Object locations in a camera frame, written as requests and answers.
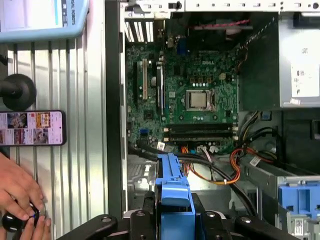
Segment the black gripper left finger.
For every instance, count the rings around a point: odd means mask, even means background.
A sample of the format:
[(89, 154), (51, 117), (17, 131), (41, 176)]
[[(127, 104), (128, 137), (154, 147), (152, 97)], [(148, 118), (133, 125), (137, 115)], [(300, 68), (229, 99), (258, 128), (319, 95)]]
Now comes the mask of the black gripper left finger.
[(154, 240), (156, 238), (155, 193), (144, 194), (142, 209), (126, 212), (122, 219), (109, 214), (98, 215), (60, 240)]

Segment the person's right hand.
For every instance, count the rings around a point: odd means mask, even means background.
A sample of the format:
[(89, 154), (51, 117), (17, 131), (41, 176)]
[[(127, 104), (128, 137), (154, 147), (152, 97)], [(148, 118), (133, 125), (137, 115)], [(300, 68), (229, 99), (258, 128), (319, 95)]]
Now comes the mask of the person's right hand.
[(51, 240), (52, 220), (44, 215), (38, 218), (36, 226), (34, 226), (35, 218), (30, 217), (18, 236), (18, 240)]

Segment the person's left hand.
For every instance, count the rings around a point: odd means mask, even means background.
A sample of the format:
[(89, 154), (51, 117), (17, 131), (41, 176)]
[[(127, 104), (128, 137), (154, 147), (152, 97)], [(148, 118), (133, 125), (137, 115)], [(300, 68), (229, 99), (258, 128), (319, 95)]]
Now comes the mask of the person's left hand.
[(4, 154), (0, 155), (0, 208), (20, 220), (28, 220), (44, 208), (43, 192), (38, 183), (22, 167)]

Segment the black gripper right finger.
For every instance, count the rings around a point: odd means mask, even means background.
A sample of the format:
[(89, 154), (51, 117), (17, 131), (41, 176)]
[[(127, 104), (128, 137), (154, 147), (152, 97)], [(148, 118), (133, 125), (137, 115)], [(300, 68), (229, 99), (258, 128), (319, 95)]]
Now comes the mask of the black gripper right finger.
[(221, 212), (205, 210), (196, 193), (192, 195), (195, 208), (196, 240), (296, 240), (286, 231), (255, 216), (240, 215), (226, 218)]

